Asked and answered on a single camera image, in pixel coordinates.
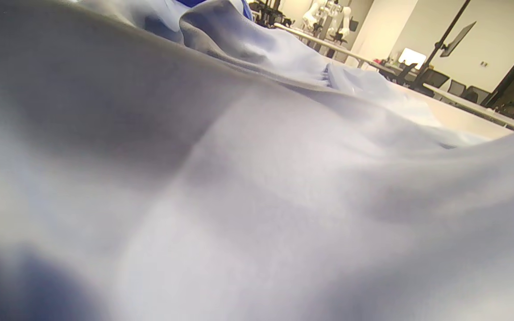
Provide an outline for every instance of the wrinkled fabric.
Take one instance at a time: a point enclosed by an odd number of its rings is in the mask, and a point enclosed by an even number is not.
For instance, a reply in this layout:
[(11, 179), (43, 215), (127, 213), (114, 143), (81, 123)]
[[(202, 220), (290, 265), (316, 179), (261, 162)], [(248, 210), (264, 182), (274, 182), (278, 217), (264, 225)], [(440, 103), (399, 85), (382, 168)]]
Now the wrinkled fabric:
[[(167, 6), (180, 5), (174, 0), (160, 1)], [(106, 0), (92, 2), (110, 4)], [(126, 1), (114, 6), (111, 4), (110, 10), (97, 10), (96, 6), (92, 6), (92, 9), (108, 16), (134, 16), (133, 12), (156, 14), (155, 8), (144, 0), (137, 3)], [(220, 59), (236, 70), (259, 73), (280, 85), (292, 87), (296, 84), (297, 88), (322, 86), (349, 96), (371, 100), (374, 104), (422, 125), (422, 130), (447, 148), (486, 141), (485, 138), (466, 132), (444, 128), (426, 103), (395, 90), (378, 73), (340, 63), (327, 63), (326, 57), (322, 57), (293, 35), (283, 30), (265, 29), (243, 18), (228, 1), (207, 0), (195, 8), (176, 13), (173, 17), (173, 21), (179, 21), (178, 41), (173, 35), (170, 37), (160, 32), (158, 27), (143, 26), (137, 21), (133, 25)], [(164, 16), (160, 16), (160, 19), (168, 20)], [(324, 104), (337, 108), (333, 100), (339, 99), (341, 98), (328, 99)], [(354, 104), (354, 100), (351, 99), (348, 103)]]
[(363, 97), (0, 0), (7, 309), (514, 320), (514, 134), (447, 150)]

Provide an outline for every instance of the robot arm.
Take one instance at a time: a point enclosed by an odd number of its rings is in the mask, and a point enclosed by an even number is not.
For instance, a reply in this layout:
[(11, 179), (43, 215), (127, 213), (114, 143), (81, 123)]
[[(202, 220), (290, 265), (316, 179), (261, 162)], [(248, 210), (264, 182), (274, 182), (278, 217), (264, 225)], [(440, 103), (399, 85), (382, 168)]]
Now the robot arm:
[(308, 9), (308, 12), (304, 13), (303, 22), (308, 28), (312, 29), (314, 27), (314, 24), (318, 22), (318, 20), (315, 18), (315, 14), (318, 11), (318, 9), (320, 7), (325, 6), (326, 3), (327, 0), (315, 0), (312, 3), (311, 8)]
[(342, 18), (342, 29), (339, 30), (339, 33), (342, 34), (342, 37), (346, 37), (350, 33), (350, 16), (352, 14), (352, 9), (349, 7), (344, 7), (342, 9), (343, 18)]

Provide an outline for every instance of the chair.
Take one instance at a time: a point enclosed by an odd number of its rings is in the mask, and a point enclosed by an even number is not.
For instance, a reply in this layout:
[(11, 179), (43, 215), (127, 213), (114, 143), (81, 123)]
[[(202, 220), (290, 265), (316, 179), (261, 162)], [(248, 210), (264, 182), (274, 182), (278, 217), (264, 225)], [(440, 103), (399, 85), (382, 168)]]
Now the chair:
[(398, 75), (383, 69), (380, 69), (379, 73), (388, 79), (388, 81), (395, 82), (398, 85), (404, 85), (404, 83), (406, 83), (406, 75), (408, 75), (408, 73), (412, 71), (416, 65), (418, 65), (418, 63), (414, 62), (411, 65), (404, 67), (404, 69)]
[(441, 87), (449, 79), (449, 76), (433, 69), (427, 69), (422, 77), (424, 79), (423, 83), (432, 85), (436, 88)]
[(489, 91), (485, 91), (475, 86), (469, 86), (469, 88), (467, 88), (467, 90), (461, 94), (461, 97), (465, 100), (469, 100), (472, 103), (482, 105), (486, 102), (485, 100), (490, 94), (491, 93)]
[(463, 94), (463, 92), (465, 92), (466, 89), (467, 86), (451, 79), (451, 83), (449, 84), (449, 89), (447, 90), (447, 92), (455, 96), (461, 97), (461, 95)]
[[(448, 81), (449, 76), (446, 76), (443, 73), (440, 73), (439, 71), (435, 71), (433, 69), (427, 69), (422, 75), (422, 78), (423, 83), (439, 88), (441, 87), (441, 85), (445, 84), (446, 81)], [(434, 97), (434, 92), (423, 86), (416, 86), (412, 89), (426, 96)]]
[[(449, 89), (447, 90), (447, 92), (450, 94), (453, 94), (455, 96), (461, 97), (461, 95), (465, 92), (465, 89), (467, 89), (467, 87), (465, 85), (451, 79), (451, 83), (449, 83)], [(440, 97), (439, 100), (442, 102), (448, 103), (448, 104), (455, 104), (453, 101), (451, 101), (443, 96)]]

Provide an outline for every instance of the desk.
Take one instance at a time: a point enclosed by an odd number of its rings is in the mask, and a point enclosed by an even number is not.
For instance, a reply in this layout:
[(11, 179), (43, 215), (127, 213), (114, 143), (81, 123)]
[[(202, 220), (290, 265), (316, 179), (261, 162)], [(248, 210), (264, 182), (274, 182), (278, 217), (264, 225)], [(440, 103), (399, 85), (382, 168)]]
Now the desk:
[(507, 116), (503, 116), (501, 114), (498, 114), (492, 109), (485, 108), (483, 106), (480, 106), (479, 104), (472, 103), (469, 100), (465, 100), (459, 96), (455, 96), (453, 94), (447, 93), (446, 91), (443, 91), (441, 89), (437, 89), (434, 86), (424, 84), (424, 87), (433, 91), (434, 93), (441, 95), (459, 106), (463, 107), (463, 109), (477, 113), (481, 115), (483, 118), (494, 120), (494, 122), (502, 124), (502, 126), (509, 126), (510, 128), (514, 128), (514, 119), (509, 118)]
[(497, 138), (513, 133), (510, 129), (499, 126), (498, 124), (475, 116), (450, 104), (420, 94), (414, 90), (396, 85), (395, 83), (392, 83), (392, 86), (398, 91), (426, 102), (437, 120), (439, 120), (443, 126), (451, 130), (469, 132), (490, 140), (496, 140)]
[(337, 45), (334, 45), (330, 42), (326, 42), (324, 40), (320, 40), (318, 38), (315, 38), (313, 37), (312, 35), (308, 35), (302, 31), (298, 31), (298, 30), (295, 30), (295, 29), (291, 29), (291, 28), (287, 28), (285, 26), (283, 26), (282, 24), (277, 24), (275, 23), (274, 24), (275, 28), (278, 28), (278, 29), (283, 29), (285, 31), (288, 31), (290, 33), (292, 33), (293, 35), (296, 35), (300, 38), (304, 38), (306, 40), (310, 40), (312, 42), (316, 42), (320, 45), (323, 45), (329, 49), (333, 49), (334, 51), (337, 51), (339, 53), (344, 53), (345, 55), (348, 55), (349, 57), (353, 57), (354, 59), (358, 60), (358, 68), (361, 68), (362, 65), (366, 62), (366, 63), (371, 63), (373, 62), (371, 59), (367, 59), (365, 57), (361, 57), (359, 55), (356, 55), (354, 53), (351, 53), (350, 51), (346, 50), (346, 49), (342, 49), (340, 47), (338, 47)]

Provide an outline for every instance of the computer screen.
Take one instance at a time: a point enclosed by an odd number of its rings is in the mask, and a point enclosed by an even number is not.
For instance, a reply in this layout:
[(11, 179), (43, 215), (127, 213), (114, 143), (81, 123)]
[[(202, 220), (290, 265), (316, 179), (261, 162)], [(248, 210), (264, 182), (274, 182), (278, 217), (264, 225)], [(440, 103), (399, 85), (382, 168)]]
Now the computer screen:
[(402, 51), (402, 54), (398, 58), (398, 62), (405, 63), (406, 65), (411, 65), (414, 62), (418, 63), (415, 67), (418, 70), (420, 69), (420, 67), (422, 67), (424, 61), (426, 61), (426, 55), (418, 53), (417, 51), (413, 51), (410, 48), (404, 49), (404, 51)]
[(448, 57), (449, 55), (451, 55), (451, 53), (453, 53), (455, 47), (457, 47), (457, 45), (459, 45), (459, 43), (463, 40), (465, 35), (467, 35), (467, 33), (471, 30), (471, 28), (473, 28), (473, 26), (475, 26), (475, 23), (477, 23), (477, 21), (473, 22), (473, 24), (470, 24), (469, 26), (461, 29), (461, 31), (459, 31), (459, 34), (457, 35), (457, 37), (455, 37), (455, 39), (453, 39), (453, 41), (451, 43), (449, 43), (449, 45), (447, 45), (445, 50), (441, 53), (440, 57)]

